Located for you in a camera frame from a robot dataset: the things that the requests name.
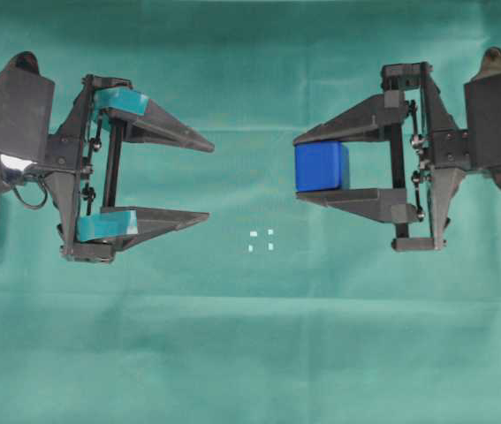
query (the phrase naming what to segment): green cloth background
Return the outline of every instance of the green cloth background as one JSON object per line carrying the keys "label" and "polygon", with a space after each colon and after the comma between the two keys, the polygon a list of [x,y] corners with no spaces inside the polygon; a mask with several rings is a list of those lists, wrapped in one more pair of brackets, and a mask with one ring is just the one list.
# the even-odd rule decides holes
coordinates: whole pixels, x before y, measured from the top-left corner
{"label": "green cloth background", "polygon": [[[1,198],[0,423],[501,423],[501,192],[468,177],[448,247],[396,254],[391,226],[296,201],[292,151],[383,64],[431,62],[465,125],[492,45],[501,0],[0,0],[0,70],[36,54],[51,131],[92,72],[216,144],[124,146],[119,204],[211,218],[109,266],[60,258],[51,203]],[[350,147],[353,186],[390,185],[387,145]]]}

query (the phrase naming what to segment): black cable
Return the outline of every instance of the black cable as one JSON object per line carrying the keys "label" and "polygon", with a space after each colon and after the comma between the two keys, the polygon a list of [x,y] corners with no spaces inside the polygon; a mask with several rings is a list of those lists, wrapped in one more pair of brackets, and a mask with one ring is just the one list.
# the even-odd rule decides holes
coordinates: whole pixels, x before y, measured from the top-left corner
{"label": "black cable", "polygon": [[11,188],[12,191],[14,192],[14,195],[17,196],[17,199],[20,201],[20,203],[22,203],[22,206],[24,206],[27,209],[37,210],[42,208],[48,201],[48,190],[46,190],[46,185],[44,185],[44,182],[42,181],[41,178],[37,178],[34,182],[40,187],[40,189],[44,193],[44,198],[37,205],[31,205],[30,203],[26,203],[24,199],[22,199],[22,196],[19,193],[19,189],[15,185],[13,185]]}

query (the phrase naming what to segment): blue cube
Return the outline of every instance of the blue cube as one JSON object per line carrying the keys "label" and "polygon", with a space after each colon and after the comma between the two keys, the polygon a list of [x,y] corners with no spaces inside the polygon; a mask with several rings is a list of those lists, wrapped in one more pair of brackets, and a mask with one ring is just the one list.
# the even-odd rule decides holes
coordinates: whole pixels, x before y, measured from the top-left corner
{"label": "blue cube", "polygon": [[348,148],[339,141],[319,141],[295,147],[298,192],[350,188]]}

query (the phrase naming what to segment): gripper jaw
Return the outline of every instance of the gripper jaw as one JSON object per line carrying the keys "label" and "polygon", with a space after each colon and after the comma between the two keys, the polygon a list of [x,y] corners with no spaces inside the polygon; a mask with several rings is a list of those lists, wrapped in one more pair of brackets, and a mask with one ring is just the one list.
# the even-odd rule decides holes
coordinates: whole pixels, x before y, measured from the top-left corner
{"label": "gripper jaw", "polygon": [[402,188],[297,192],[297,198],[324,207],[344,210],[379,223],[415,223],[418,221],[417,209],[407,203],[407,192]]}
{"label": "gripper jaw", "polygon": [[123,139],[125,142],[164,144],[207,153],[215,150],[215,146],[202,135],[181,123],[152,100],[148,100],[143,115],[116,108],[108,108],[106,113],[110,119],[119,119],[128,124]]}
{"label": "gripper jaw", "polygon": [[134,211],[136,213],[138,234],[113,238],[111,241],[117,252],[124,251],[143,241],[162,236],[171,231],[184,230],[209,219],[209,213],[207,212],[187,212],[183,210],[136,208],[130,206],[101,208],[102,214],[118,211]]}
{"label": "gripper jaw", "polygon": [[385,141],[384,128],[403,123],[409,105],[403,95],[373,95],[330,121],[298,136],[293,145],[325,140]]}

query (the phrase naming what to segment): teal rubber pad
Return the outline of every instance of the teal rubber pad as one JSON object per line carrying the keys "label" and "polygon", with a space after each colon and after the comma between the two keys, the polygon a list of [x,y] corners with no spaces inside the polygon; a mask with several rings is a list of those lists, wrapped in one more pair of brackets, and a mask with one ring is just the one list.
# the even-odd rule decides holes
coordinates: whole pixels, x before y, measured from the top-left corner
{"label": "teal rubber pad", "polygon": [[82,216],[77,222],[77,240],[89,241],[138,234],[135,210],[119,210]]}
{"label": "teal rubber pad", "polygon": [[144,115],[148,106],[148,100],[147,95],[127,87],[97,90],[93,97],[94,108],[91,119],[96,121],[99,110],[108,108],[119,109],[136,115]]}

